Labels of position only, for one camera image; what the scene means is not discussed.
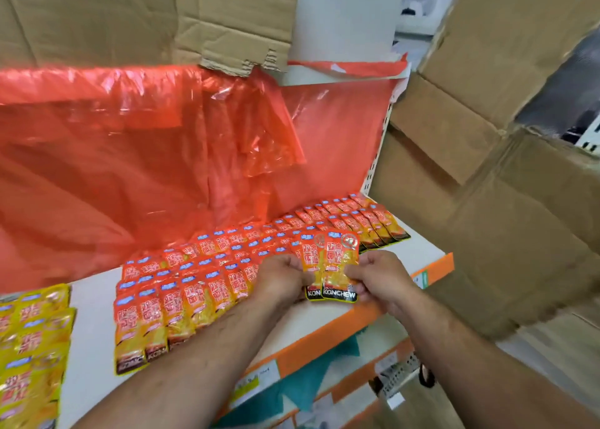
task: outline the cardboard box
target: cardboard box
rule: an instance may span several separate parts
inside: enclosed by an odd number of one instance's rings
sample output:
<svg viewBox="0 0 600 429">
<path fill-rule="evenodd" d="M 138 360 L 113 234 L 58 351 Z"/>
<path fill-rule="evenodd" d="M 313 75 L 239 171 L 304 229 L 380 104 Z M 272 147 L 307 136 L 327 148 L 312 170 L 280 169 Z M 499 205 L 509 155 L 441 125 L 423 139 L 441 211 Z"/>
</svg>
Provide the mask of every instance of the cardboard box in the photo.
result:
<svg viewBox="0 0 600 429">
<path fill-rule="evenodd" d="M 296 0 L 0 0 L 0 65 L 286 67 Z"/>
<path fill-rule="evenodd" d="M 490 337 L 600 289 L 599 160 L 513 122 L 598 23 L 597 0 L 456 0 L 392 112 L 370 194 L 454 252 L 431 292 Z"/>
</svg>

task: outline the shelf surface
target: shelf surface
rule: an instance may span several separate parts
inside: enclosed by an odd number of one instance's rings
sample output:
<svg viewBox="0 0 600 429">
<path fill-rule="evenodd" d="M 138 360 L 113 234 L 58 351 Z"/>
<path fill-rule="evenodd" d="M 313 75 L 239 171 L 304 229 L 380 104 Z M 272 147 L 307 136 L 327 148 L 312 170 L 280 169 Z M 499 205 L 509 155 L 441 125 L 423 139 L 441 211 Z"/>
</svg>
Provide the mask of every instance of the shelf surface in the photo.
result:
<svg viewBox="0 0 600 429">
<path fill-rule="evenodd" d="M 402 222 L 400 224 L 411 238 L 388 249 L 402 260 L 411 275 L 436 262 L 443 265 L 437 267 L 438 274 L 452 271 L 451 256 L 445 255 Z M 115 324 L 112 304 L 120 277 L 121 268 L 116 268 L 72 284 L 71 306 L 77 308 L 77 319 L 62 386 L 59 429 L 71 427 L 130 377 L 117 377 L 113 368 Z M 267 337 L 248 372 L 274 361 L 271 365 L 278 369 L 278 377 L 283 378 L 371 324 L 380 315 L 376 306 L 369 304 L 311 304 L 308 301 L 297 304 Z M 338 324 L 343 325 L 346 332 L 336 330 L 334 326 Z M 333 330 L 338 331 L 340 339 L 331 336 Z"/>
</svg>

